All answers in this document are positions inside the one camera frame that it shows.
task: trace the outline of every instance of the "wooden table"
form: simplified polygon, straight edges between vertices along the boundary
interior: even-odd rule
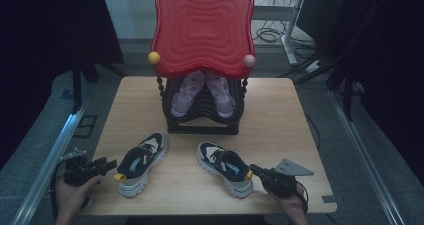
[[[238,135],[168,134],[156,78],[125,77],[116,94],[94,159],[106,156],[118,164],[128,150],[153,132],[169,138],[165,159],[150,170],[145,189],[128,199],[118,192],[110,171],[91,196],[84,215],[206,215],[275,214],[280,208],[253,177],[254,190],[246,198],[232,196],[222,179],[204,171],[195,156],[202,141],[237,152],[247,163],[275,167],[287,158],[315,175],[297,177],[309,193],[310,213],[329,213],[335,202],[293,83],[281,78],[249,78],[245,111]]]

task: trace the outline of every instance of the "cable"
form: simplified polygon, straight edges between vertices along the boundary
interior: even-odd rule
[[[300,199],[300,201],[302,201],[302,205],[303,205],[303,211],[305,212],[305,214],[308,212],[308,203],[309,203],[309,194],[308,194],[308,190],[306,190],[306,188],[305,188],[305,186],[303,186],[303,184],[302,183],[300,183],[300,182],[298,182],[298,181],[296,181],[300,186],[302,186],[303,187],[303,190],[305,191],[305,194],[306,194],[306,198],[305,197],[303,197],[303,194],[300,194],[298,191],[297,191],[297,189],[295,189],[294,191],[293,191],[293,193],[294,193],[294,195],[296,195],[299,199]]]
[[[332,217],[332,216],[330,216],[329,214],[325,214],[325,216],[328,218],[328,219],[330,219],[330,221],[331,222],[333,222],[333,224],[334,225],[339,225],[338,223],[337,223],[337,221]]]
[[[256,37],[253,38],[252,40],[256,40],[257,38],[260,38],[262,41],[267,42],[267,43],[273,43],[276,42],[277,40],[281,39],[281,37],[283,36],[283,33],[280,32],[277,29],[273,29],[273,28],[265,28],[266,23],[268,22],[268,20],[265,21],[265,23],[262,25],[261,28],[259,28],[258,30],[256,30]]]
[[[56,164],[54,172],[52,173],[51,178],[50,178],[50,190],[49,190],[49,192],[50,192],[50,200],[51,200],[51,203],[52,203],[53,219],[55,221],[56,221],[57,214],[58,214],[57,200],[56,200],[56,180],[61,177],[61,176],[56,177],[56,174],[57,174],[57,170],[59,169],[60,165],[67,160],[60,161],[58,164]]]
[[[329,51],[333,46],[338,45],[338,42],[343,39],[345,37],[345,35],[347,35],[347,32],[349,31],[349,29],[352,28],[352,26],[359,20],[361,14],[363,14],[366,11],[366,8],[368,8],[371,5],[371,0],[368,0],[368,2],[359,10],[359,12],[353,17],[353,19],[351,19],[349,21],[348,24],[346,24],[343,29],[339,32],[338,36],[334,39],[332,39],[331,41],[320,45],[319,47],[317,46],[308,46],[305,44],[302,44],[301,48],[299,49],[314,49],[315,53],[312,54],[311,56],[307,57],[306,60],[304,62],[302,62],[301,64],[299,64],[297,67],[293,68],[292,70],[290,70],[289,72],[286,72],[284,74],[281,74],[278,76],[278,78],[282,78],[282,77],[288,77],[289,75],[293,75],[296,76],[297,74],[303,72],[310,64],[311,62],[318,60],[319,58],[321,58],[322,56],[324,56],[324,54],[326,54],[326,51]],[[291,43],[295,43],[296,45],[299,44],[299,40],[290,38],[290,42]],[[338,63],[339,61],[342,60],[343,56],[344,56],[344,51],[341,52],[341,54],[334,58],[331,61],[328,61],[325,66],[326,67],[332,67],[334,64]]]
[[[312,121],[311,116],[309,116],[308,114],[305,114],[305,117],[306,117],[306,121],[308,121],[312,125],[312,127],[315,130],[315,133],[317,134],[317,150],[319,150],[319,148],[321,147],[321,134],[319,133],[315,123]]]

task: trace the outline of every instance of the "hand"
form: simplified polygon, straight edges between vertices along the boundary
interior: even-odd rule
[[[297,184],[296,189],[303,196],[304,189],[299,183]],[[302,201],[296,195],[293,194],[290,197],[278,198],[275,194],[266,188],[265,191],[267,191],[277,200],[281,209],[287,215],[288,219],[293,225],[308,225],[308,220],[306,219],[305,212],[303,211]]]
[[[64,178],[60,178],[56,185],[56,195],[59,207],[56,224],[67,225],[75,223],[85,198],[88,197],[94,185],[99,183],[101,178],[101,175],[93,177],[79,187],[73,187],[66,184]]]

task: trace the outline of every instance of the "white wall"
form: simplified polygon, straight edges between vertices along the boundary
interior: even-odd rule
[[[118,39],[153,38],[155,0],[106,0]]]

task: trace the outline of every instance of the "gray floor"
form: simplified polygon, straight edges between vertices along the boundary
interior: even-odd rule
[[[130,76],[151,76],[147,64],[148,43],[123,41],[125,65],[116,67]],[[252,77],[276,77],[290,70],[281,45],[256,47],[257,65]],[[72,138],[69,148],[86,149],[93,154],[107,114],[119,86],[120,77],[101,66],[96,66],[100,80],[96,84],[84,82],[85,90],[94,89],[84,113],[97,116],[94,130],[88,138]],[[328,74],[322,74],[305,83],[297,84],[305,115],[309,118],[311,132],[337,199],[338,209],[331,214],[308,214],[311,224],[390,224],[381,197],[367,176],[361,156],[345,129],[337,107],[326,89]],[[53,84],[53,93],[37,122],[29,131],[18,150],[1,170],[0,176],[0,224],[10,224],[25,196],[38,176],[53,144],[59,136],[72,108],[71,73],[59,76]],[[381,180],[404,221],[404,224],[424,224],[424,188],[413,175],[394,146],[362,107],[359,97],[352,102],[353,125],[360,135],[366,151],[372,159]],[[75,134],[87,131],[77,129]],[[31,224],[52,224],[49,196],[46,193]],[[271,225],[287,224],[283,215],[265,216]],[[126,217],[81,217],[78,224],[126,224]],[[157,224],[165,224],[158,218]],[[188,224],[184,218],[172,224]]]

